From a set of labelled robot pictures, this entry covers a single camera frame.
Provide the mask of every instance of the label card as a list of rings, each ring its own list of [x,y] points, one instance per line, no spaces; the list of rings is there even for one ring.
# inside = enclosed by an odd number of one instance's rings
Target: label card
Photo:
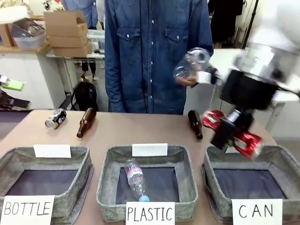
[[[282,225],[282,199],[232,199],[234,225]]]
[[[168,144],[132,144],[132,156],[167,156]]]
[[[0,225],[50,225],[54,197],[5,196]]]
[[[127,202],[126,225],[175,225],[175,203]]]
[[[69,144],[34,144],[33,149],[37,158],[71,158]]]

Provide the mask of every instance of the hand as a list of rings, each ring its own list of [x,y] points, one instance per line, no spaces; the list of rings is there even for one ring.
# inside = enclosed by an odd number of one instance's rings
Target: hand
[[[185,57],[187,61],[191,61],[191,58],[189,56],[185,56]],[[177,76],[176,81],[180,83],[182,86],[194,86],[197,83],[197,72],[201,71],[202,68],[200,65],[194,64],[193,70],[194,72],[186,78]]]
[[[180,83],[182,86],[193,86],[197,83],[197,77],[192,75],[187,78],[183,78],[180,76],[176,77],[176,81]]]

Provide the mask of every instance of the black bag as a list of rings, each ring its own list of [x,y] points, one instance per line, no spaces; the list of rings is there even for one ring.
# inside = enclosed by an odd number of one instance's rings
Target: black bag
[[[77,110],[73,104],[74,96],[80,111],[86,111],[88,108],[93,108],[96,111],[99,110],[97,105],[97,92],[94,84],[89,82],[80,82],[74,89],[71,98],[71,106],[72,110]]]

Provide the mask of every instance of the beer bottle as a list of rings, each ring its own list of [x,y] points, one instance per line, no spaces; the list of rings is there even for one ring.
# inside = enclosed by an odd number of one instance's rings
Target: beer bottle
[[[202,124],[199,113],[196,110],[191,110],[188,112],[187,116],[192,130],[196,134],[196,138],[202,140]]]
[[[88,108],[81,121],[80,121],[80,127],[77,132],[77,137],[81,138],[85,134],[85,132],[92,126],[95,117],[96,117],[97,111],[94,110],[93,108]]]

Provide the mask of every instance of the table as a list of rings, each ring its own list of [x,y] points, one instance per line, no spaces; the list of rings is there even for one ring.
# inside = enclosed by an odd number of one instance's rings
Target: table
[[[96,203],[96,190],[106,150],[111,146],[133,143],[169,143],[185,146],[190,153],[199,198],[194,220],[180,225],[218,225],[213,217],[204,191],[200,166],[204,152],[210,145],[213,131],[203,128],[204,139],[197,142],[189,128],[188,118],[179,115],[126,114],[98,112],[94,125],[82,139],[76,137],[83,112],[68,111],[67,119],[57,130],[48,130],[45,119],[52,111],[32,111],[6,138],[0,142],[0,157],[17,146],[34,144],[71,144],[87,146],[95,166],[91,184],[81,214],[75,225],[108,225],[101,217]],[[275,144],[268,132],[254,122],[251,132],[261,136],[266,144]]]
[[[220,75],[226,75],[229,73],[233,65],[233,60],[241,52],[241,49],[215,49],[215,53],[210,59],[210,64],[218,69]],[[292,90],[300,90],[300,78],[296,75],[292,75],[287,82],[287,86]],[[215,86],[210,101],[210,108],[219,108],[215,106],[216,99],[220,94],[220,88]],[[277,91],[275,97],[272,100],[270,110],[272,112],[267,125],[267,131],[271,131],[276,124],[276,119],[283,110],[287,102],[299,102],[299,98],[290,92]]]

